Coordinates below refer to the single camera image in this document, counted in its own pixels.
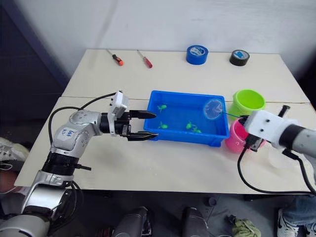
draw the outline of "green cup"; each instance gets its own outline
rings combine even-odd
[[[263,110],[266,106],[265,98],[254,90],[240,90],[233,96],[233,104],[229,109],[229,114],[235,116],[250,115],[252,111]]]

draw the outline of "white wall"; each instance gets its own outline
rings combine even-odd
[[[316,0],[15,0],[68,75],[86,48],[280,53],[295,76],[316,52]]]

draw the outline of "shoe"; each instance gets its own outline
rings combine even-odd
[[[29,150],[18,143],[10,142],[0,137],[0,161],[19,160],[25,161],[29,155]]]
[[[316,237],[315,225],[305,226],[306,237]]]
[[[285,220],[282,209],[280,209],[277,218],[277,237],[297,237],[298,229]]]

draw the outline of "screwdriver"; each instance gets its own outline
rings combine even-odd
[[[148,60],[148,58],[146,58],[139,50],[138,50],[137,52],[138,52],[139,55],[142,57],[142,59],[143,59],[144,63],[146,64],[146,66],[147,66],[148,68],[152,68],[153,65],[152,65],[152,63]]]
[[[124,62],[119,57],[117,57],[115,54],[112,54],[108,49],[107,51],[112,55],[112,58],[117,62],[117,64],[123,66]]]

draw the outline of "blue tape roll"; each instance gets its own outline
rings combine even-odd
[[[187,49],[187,61],[194,65],[201,65],[206,62],[208,55],[207,48],[201,45],[192,45]]]

